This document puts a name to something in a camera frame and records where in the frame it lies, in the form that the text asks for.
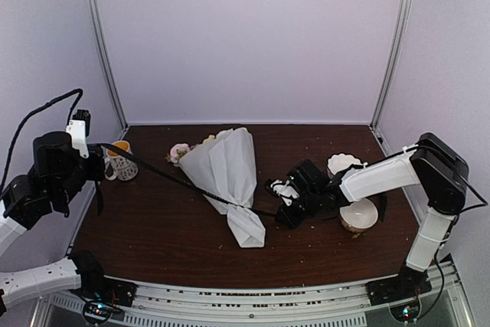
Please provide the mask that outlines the white wrapping paper sheet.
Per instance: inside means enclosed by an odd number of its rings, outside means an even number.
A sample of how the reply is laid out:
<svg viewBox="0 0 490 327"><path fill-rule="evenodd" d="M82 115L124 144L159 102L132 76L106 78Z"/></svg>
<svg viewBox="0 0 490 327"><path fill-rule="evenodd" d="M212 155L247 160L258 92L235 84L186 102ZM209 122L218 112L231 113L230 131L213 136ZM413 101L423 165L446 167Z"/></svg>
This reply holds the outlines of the white wrapping paper sheet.
<svg viewBox="0 0 490 327"><path fill-rule="evenodd" d="M240 247L264 247L266 229L252 212L256 160L253 136L247 128L220 131L213 142L201 143L185 155L179 167L194 185L229 202L208 199L226 217Z"/></svg>

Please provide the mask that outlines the large yellow flower bunch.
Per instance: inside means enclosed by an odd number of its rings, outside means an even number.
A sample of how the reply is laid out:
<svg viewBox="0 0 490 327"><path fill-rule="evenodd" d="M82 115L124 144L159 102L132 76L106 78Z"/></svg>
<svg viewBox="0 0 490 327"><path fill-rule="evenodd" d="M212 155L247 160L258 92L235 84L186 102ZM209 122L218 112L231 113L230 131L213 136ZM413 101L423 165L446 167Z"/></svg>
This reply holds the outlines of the large yellow flower bunch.
<svg viewBox="0 0 490 327"><path fill-rule="evenodd" d="M206 139L203 140L202 144L207 144L209 142L213 142L216 139L215 135L209 135Z"/></svg>

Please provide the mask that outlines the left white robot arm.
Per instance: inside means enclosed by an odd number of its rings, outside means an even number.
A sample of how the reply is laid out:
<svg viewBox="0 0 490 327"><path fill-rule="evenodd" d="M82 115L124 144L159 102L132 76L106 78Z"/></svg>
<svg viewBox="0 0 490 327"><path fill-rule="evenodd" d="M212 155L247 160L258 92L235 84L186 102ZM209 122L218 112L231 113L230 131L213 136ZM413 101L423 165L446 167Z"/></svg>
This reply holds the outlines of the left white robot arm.
<svg viewBox="0 0 490 327"><path fill-rule="evenodd" d="M69 216L69 204L83 186L104 177L103 150L77 148L67 132L49 132L33 141L34 164L1 190L1 251L52 212ZM110 291L103 267L88 250L45 266L1 274L1 311L26 300L64 290L103 299Z"/></svg>

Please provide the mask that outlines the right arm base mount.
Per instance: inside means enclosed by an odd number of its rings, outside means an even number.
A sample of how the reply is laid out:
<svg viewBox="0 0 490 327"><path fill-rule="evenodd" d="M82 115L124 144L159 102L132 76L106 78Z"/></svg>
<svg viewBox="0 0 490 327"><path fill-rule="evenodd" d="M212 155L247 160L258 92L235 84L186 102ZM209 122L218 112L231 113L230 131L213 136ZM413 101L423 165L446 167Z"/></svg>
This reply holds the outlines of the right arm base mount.
<svg viewBox="0 0 490 327"><path fill-rule="evenodd" d="M396 276L366 284L372 306L388 304L390 314L404 324L415 322L421 313L420 295L432 290L427 271L420 272L402 266Z"/></svg>

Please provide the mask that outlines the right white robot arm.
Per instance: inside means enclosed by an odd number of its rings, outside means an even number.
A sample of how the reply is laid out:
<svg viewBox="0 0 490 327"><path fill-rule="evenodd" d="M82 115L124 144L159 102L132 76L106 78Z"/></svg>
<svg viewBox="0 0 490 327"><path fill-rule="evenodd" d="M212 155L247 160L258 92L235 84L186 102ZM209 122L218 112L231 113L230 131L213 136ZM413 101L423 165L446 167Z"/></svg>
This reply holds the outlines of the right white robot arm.
<svg viewBox="0 0 490 327"><path fill-rule="evenodd" d="M398 188L422 186L428 211L392 283L396 295L406 298L421 286L436 250L462 212L468 177L466 160L427 132L396 154L371 164L350 165L333 177L306 159L288 172L286 181L269 180L266 190L283 201L276 221L295 229L306 216L319 211L343 208Z"/></svg>

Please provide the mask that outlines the pink flower stem two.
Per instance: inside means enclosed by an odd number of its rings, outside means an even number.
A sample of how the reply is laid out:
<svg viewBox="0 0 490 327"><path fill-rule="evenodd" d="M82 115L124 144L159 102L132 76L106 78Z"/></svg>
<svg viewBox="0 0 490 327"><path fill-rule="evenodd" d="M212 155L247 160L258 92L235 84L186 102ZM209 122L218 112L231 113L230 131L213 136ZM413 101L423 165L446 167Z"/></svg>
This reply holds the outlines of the pink flower stem two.
<svg viewBox="0 0 490 327"><path fill-rule="evenodd" d="M187 143L177 143L170 148L169 153L165 157L165 160L173 166L179 167L182 158L190 151L192 151L195 147L196 145L190 146Z"/></svg>

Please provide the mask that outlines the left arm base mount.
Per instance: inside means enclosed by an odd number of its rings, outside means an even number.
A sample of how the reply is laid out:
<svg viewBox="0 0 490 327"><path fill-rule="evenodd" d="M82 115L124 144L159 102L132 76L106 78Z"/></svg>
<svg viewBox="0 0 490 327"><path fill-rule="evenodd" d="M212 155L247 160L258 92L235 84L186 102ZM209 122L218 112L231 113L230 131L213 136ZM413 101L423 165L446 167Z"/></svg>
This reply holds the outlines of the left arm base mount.
<svg viewBox="0 0 490 327"><path fill-rule="evenodd" d="M81 286L71 292L81 299L82 317L87 323L100 326L112 317L123 317L123 307L131 307L136 296L135 283L105 276L101 266L77 265Z"/></svg>

